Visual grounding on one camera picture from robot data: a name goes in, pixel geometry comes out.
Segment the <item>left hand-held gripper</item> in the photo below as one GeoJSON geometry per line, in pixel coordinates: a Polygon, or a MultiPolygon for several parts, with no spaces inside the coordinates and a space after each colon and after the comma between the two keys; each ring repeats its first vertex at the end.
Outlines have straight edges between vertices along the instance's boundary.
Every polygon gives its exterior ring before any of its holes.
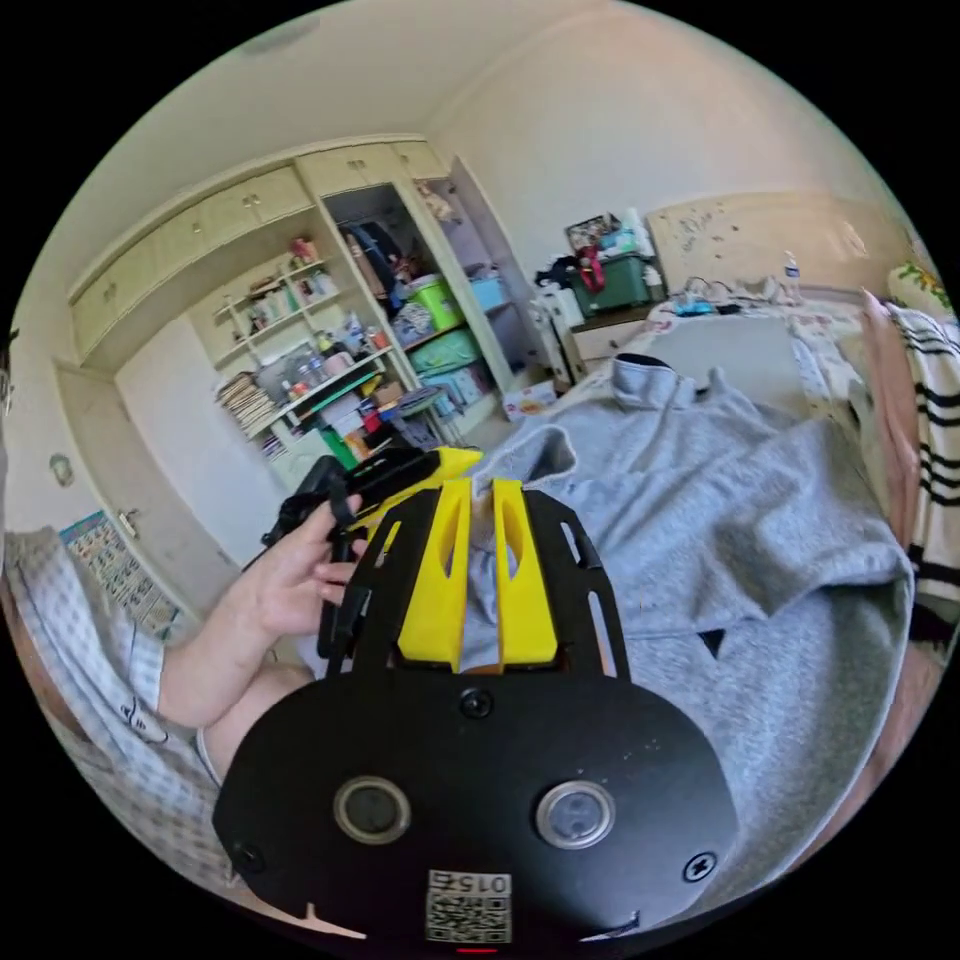
{"type": "Polygon", "coordinates": [[[420,492],[442,486],[421,482],[463,478],[484,458],[483,451],[475,447],[387,448],[348,469],[334,456],[322,456],[281,504],[261,543],[266,549],[273,547],[318,508],[328,505],[333,517],[328,534],[332,560],[349,560],[354,541],[369,539],[391,509],[420,492]]]}

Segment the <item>person's left hand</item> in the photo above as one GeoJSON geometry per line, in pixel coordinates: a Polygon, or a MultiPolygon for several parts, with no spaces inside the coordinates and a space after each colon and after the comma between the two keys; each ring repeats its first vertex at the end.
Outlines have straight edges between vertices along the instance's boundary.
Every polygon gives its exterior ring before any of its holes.
{"type": "Polygon", "coordinates": [[[337,517],[331,505],[314,509],[300,526],[268,548],[232,588],[239,635],[265,652],[282,637],[315,635],[323,607],[344,598],[366,541],[347,543],[334,557],[331,535],[337,517]]]}

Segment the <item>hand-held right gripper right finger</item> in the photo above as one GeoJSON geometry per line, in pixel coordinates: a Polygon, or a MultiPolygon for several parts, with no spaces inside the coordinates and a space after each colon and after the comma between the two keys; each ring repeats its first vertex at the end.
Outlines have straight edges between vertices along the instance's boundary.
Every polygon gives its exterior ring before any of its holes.
{"type": "Polygon", "coordinates": [[[492,506],[499,666],[549,666],[558,641],[522,484],[495,479],[492,506]]]}

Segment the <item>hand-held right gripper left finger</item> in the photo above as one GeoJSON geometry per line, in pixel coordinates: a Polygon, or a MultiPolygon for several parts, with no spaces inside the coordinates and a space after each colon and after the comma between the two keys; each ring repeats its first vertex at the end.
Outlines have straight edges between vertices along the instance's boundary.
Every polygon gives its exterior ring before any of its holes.
{"type": "Polygon", "coordinates": [[[467,478],[450,480],[434,492],[438,499],[398,649],[408,662],[457,672],[466,618],[472,484],[467,478]]]}

